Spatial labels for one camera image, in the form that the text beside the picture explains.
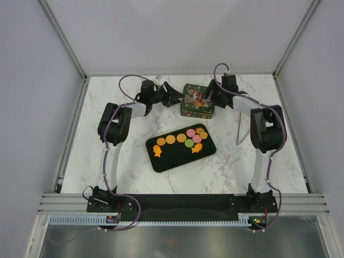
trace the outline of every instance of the round cookie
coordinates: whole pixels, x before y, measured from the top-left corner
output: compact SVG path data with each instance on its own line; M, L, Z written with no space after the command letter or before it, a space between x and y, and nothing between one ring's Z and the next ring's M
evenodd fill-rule
M188 137L194 137L194 135L196 134L194 129L188 129L187 130L187 136Z
M192 137L192 140L194 143L198 144L202 141L202 138L198 134L196 134L194 137Z
M199 136L205 140L206 138L208 138L208 134L206 132L200 132Z
M183 133L177 135L177 141L183 143L187 140L187 136Z
M186 140L185 146L187 146L188 148L192 148L194 146L194 141L191 139Z
M168 144L174 144L176 142L176 138L173 135L170 134L170 135L168 135L166 137L166 142Z
M163 146L165 145L166 141L164 138L159 138L156 140L156 144L160 145L160 146Z

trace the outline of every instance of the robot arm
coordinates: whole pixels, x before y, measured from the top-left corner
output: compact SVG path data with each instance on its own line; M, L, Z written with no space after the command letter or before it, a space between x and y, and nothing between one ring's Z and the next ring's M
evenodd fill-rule
M107 171L107 184L113 192L116 192L117 187L116 177L119 153L123 142L128 136L131 119L148 115L152 110L153 104L162 103L169 108L180 103L181 101L179 99L182 97L184 95L173 89L167 82L164 82L163 85L156 85L153 81L145 80L142 82L141 92L135 97L135 101L137 102L121 107L116 113L106 133L106 141L109 143L106 163L102 163L102 167L100 168L103 171L105 166L105 171ZM98 135L102 142L104 142L105 128L117 107L118 105L113 103L107 103L105 107L98 125ZM105 152L106 148L103 146L102 161L104 161ZM104 175L100 173L97 186L93 190L93 196L101 202L109 203L109 200L113 199L113 196L107 189L107 185L104 182Z
M222 76L222 87L237 94L246 94L244 91L238 91L235 75L225 74ZM254 196L254 199L261 198L264 195L269 198L269 196L272 195L271 187L266 180L269 159L272 152L278 149L283 142L281 125L276 116L271 110L247 98L222 91L216 85L215 80L210 82L203 97L210 97L215 105L221 108L229 106L232 109L238 110L250 119L250 138L256 149L256 159L254 173L248 187L248 192ZM281 120L284 122L282 108L278 105L271 107L278 113Z

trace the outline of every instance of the metal rod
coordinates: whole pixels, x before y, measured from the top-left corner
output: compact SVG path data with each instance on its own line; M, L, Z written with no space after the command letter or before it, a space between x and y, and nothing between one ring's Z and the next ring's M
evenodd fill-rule
M37 0L38 4L42 8L43 12L45 13L46 17L48 18L51 26L53 27L56 35L58 36L59 40L61 41L64 49L67 51L70 59L72 60L75 68L78 70L81 78L84 80L87 78L86 73L82 66L80 65L73 49L71 48L65 34L63 33L58 21L56 20L53 11L51 10L50 6L46 2L46 0Z
M304 15L303 19L301 20L299 26L296 29L296 32L294 33L293 37L291 38L288 46L286 47L286 50L284 51L276 69L274 74L276 76L278 76L286 62L286 60L288 59L291 51L293 50L293 48L295 47L296 43L299 41L301 35L303 34L308 22L310 21L310 19L313 17L315 10L317 9L317 7L319 6L321 0L313 0L312 3L310 4L309 8L306 11L306 14Z
M235 144L238 146L239 144L242 143L242 141L244 141L244 139L246 138L246 136L248 135L249 131L245 134L245 136L242 138L242 140L239 142L239 132L240 132L240 124L241 124L241 112L239 113L239 123L238 123L238 133L236 134L236 141Z
M77 129L77 124L79 122L79 118L80 118L80 114L81 114L81 110L82 110L82 106L85 100L85 96L87 93L87 88L88 88L88 84L89 84L89 78L83 83L82 87L81 87L81 91L79 94L79 98L75 107L75 111L74 111L74 115L73 115L73 119L71 121L71 125L69 128L69 132L68 132L68 136L66 138L66 142L64 144L64 149L63 149L63 153L62 156L60 158L56 173L55 173L55 180L53 182L53 186L52 186L52 192L55 192L56 186L59 182L59 179L63 177L63 175L65 174L66 171L66 167L67 167L67 163L68 163L68 158L70 155L70 151L71 151L71 147L73 145L73 141L74 141L74 136L75 136L75 132Z

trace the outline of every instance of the marble surface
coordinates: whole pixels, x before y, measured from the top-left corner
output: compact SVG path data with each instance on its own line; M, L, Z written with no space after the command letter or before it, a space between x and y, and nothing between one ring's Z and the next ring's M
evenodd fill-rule
M97 134L99 120L108 102L129 102L119 91L119 79L120 77L91 78L61 192L81 193L87 185L96 185L102 163L102 143ZM186 83L207 86L210 79L211 76L208 75L162 76L161 81L167 81L175 89L182 91ZM271 75L238 75L236 79L239 89L248 92L251 97L265 104L280 104ZM140 91L141 81L140 78L126 78L123 80L123 89L134 97ZM213 118L206 120L181 117L180 105L166 108L155 104L147 117L131 120L129 135L119 157L118 193L246 193L253 175L255 149L249 136L236 146L238 119L239 112L229 107L217 107ZM209 130L217 147L215 155L162 173L154 172L145 142L151 137L197 123L203 123ZM242 116L240 138L248 130L249 121ZM307 192L290 136L275 162L271 176L274 186L283 193Z

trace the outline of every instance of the tin lid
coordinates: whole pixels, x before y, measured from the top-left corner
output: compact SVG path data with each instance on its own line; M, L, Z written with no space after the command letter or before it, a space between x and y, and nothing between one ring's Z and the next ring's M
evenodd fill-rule
M181 110L202 114L214 114L214 104L210 99L202 99L207 87L186 84L183 89L185 97L182 99Z

